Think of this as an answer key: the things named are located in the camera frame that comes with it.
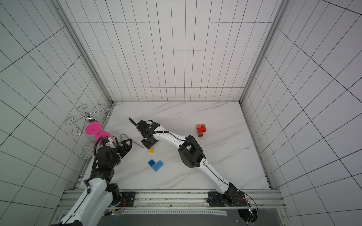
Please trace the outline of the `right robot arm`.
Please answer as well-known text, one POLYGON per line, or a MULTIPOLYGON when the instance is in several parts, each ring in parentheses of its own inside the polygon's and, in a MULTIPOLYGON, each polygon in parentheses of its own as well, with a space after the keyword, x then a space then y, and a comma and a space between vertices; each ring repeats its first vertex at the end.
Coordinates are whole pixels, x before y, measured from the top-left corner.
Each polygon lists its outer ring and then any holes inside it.
POLYGON ((213 168, 192 135, 187 137, 177 135, 154 121, 148 123, 140 120, 136 123, 132 118, 129 118, 129 121, 142 135, 141 142, 146 148, 151 148, 158 141, 174 146, 184 165, 191 169, 197 168, 214 185, 220 196, 220 201, 216 202, 217 205, 233 206, 236 202, 244 200, 244 194, 213 168))

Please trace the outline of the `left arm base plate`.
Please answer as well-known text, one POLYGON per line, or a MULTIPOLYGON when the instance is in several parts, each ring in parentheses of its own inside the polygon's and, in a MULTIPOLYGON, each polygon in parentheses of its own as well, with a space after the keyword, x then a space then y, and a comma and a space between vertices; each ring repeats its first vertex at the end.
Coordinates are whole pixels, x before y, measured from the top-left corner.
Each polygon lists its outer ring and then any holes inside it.
POLYGON ((135 192, 118 192, 116 195, 112 194, 113 201, 110 207, 133 207, 135 201, 135 192))

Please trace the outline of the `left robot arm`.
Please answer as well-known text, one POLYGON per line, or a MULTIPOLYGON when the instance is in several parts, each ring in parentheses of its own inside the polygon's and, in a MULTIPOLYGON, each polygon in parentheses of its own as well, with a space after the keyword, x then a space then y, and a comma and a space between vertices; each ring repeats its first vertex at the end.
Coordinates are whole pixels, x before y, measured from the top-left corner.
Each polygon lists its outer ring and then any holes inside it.
POLYGON ((118 185, 111 183, 114 168, 132 148, 132 139, 99 137, 93 149, 94 161, 85 190, 57 226, 96 226, 108 207, 124 207, 127 201, 118 185))

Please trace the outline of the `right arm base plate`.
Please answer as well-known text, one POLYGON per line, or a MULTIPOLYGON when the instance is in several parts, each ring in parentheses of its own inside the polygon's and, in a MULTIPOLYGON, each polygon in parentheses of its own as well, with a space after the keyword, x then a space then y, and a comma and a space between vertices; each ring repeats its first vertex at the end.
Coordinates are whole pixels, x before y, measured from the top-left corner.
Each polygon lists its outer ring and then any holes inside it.
POLYGON ((234 198, 229 199, 225 194, 208 192, 206 202, 210 207, 246 207, 247 201, 243 192, 237 192, 234 198))

